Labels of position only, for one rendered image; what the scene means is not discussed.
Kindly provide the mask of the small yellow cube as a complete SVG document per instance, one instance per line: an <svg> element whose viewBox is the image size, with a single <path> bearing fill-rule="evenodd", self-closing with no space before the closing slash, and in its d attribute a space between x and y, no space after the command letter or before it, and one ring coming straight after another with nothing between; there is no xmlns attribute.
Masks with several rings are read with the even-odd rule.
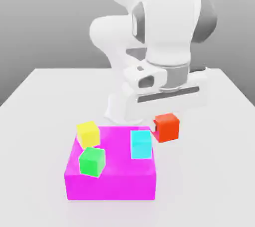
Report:
<svg viewBox="0 0 255 227"><path fill-rule="evenodd" d="M100 131L94 121L78 124L76 126L76 136L82 149L100 144Z"/></svg>

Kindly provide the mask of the large magenta box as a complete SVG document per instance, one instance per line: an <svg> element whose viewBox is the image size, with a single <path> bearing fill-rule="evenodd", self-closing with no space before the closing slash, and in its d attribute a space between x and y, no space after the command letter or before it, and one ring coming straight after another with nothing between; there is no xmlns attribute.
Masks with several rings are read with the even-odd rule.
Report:
<svg viewBox="0 0 255 227"><path fill-rule="evenodd" d="M147 126L100 126L99 148L106 152L106 165L99 177L80 174L82 148L74 140L64 172L69 200L151 201L156 194L154 158L131 159L130 133Z"/></svg>

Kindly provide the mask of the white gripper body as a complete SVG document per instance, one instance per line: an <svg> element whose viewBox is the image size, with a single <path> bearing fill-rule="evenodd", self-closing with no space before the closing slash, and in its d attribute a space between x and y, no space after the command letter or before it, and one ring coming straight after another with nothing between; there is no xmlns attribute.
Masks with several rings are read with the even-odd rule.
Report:
<svg viewBox="0 0 255 227"><path fill-rule="evenodd" d="M193 69L187 83L175 91L134 95L126 103L126 119L140 120L205 106L208 101L207 71L207 68Z"/></svg>

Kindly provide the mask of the small green cube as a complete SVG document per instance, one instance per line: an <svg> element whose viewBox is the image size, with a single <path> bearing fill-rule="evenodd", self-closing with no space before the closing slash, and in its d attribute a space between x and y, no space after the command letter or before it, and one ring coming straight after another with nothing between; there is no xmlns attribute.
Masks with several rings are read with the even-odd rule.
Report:
<svg viewBox="0 0 255 227"><path fill-rule="evenodd" d="M98 178L105 165L104 149L87 147L78 158L80 174Z"/></svg>

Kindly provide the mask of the small red cube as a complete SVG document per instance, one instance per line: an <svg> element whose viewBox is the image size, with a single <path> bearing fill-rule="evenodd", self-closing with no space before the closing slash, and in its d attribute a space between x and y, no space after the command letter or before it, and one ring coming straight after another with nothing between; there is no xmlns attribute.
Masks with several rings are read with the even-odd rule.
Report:
<svg viewBox="0 0 255 227"><path fill-rule="evenodd" d="M154 119L155 131L153 135L159 143L179 138L180 120L172 113L158 115Z"/></svg>

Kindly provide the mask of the small cyan cube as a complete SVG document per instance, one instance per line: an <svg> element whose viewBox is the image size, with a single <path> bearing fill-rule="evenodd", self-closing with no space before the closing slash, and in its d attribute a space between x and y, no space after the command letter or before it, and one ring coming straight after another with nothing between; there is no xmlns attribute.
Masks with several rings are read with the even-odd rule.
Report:
<svg viewBox="0 0 255 227"><path fill-rule="evenodd" d="M147 160L152 158L152 138L149 130L132 130L130 132L131 158Z"/></svg>

